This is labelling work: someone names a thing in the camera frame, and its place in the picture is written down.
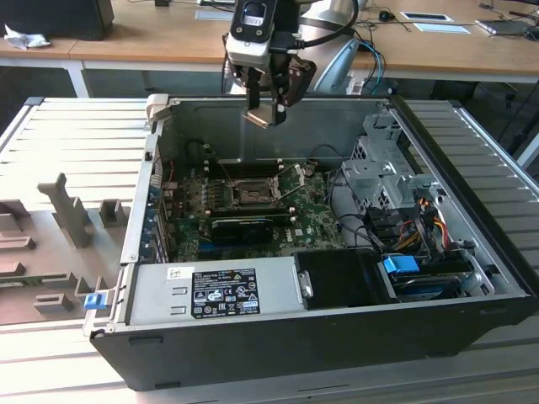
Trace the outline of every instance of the power supply label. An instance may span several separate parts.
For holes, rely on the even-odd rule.
[[[191,316],[194,318],[260,313],[254,268],[193,272],[192,290]]]

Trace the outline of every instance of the crumpled paper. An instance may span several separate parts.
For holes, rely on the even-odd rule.
[[[41,46],[48,46],[51,43],[45,39],[45,36],[40,34],[21,34],[20,32],[13,31],[7,25],[6,34],[3,38],[13,47],[26,51],[28,48],[39,48]]]

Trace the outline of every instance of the green circuit board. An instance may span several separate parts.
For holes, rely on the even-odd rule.
[[[305,178],[305,186],[280,200],[283,205],[296,208],[296,221],[274,226],[271,242],[252,246],[215,247],[211,243],[209,227],[212,219],[205,213],[201,198],[203,184],[206,184],[206,189],[222,189],[225,180],[207,180],[202,173],[191,173],[181,182],[184,213],[169,221],[177,246],[177,262],[284,257],[309,249],[344,247],[337,221],[324,202],[327,185],[321,173]],[[293,169],[279,176],[279,189],[283,195],[298,184],[298,176]],[[225,192],[219,203],[229,205],[231,198]]]

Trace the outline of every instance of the blue drive bracket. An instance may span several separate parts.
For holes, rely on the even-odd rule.
[[[384,268],[388,274],[419,272],[418,263],[411,255],[391,255],[384,259]]]
[[[113,290],[100,290],[86,295],[84,308],[86,310],[104,310],[112,306]]]

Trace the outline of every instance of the blue clip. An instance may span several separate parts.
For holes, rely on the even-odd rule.
[[[415,258],[411,255],[391,255],[384,259],[384,267],[388,274],[391,273],[407,273],[407,272],[419,272],[418,263],[415,262]]]
[[[86,310],[103,310],[107,308],[107,292],[95,292],[86,295],[84,308]]]

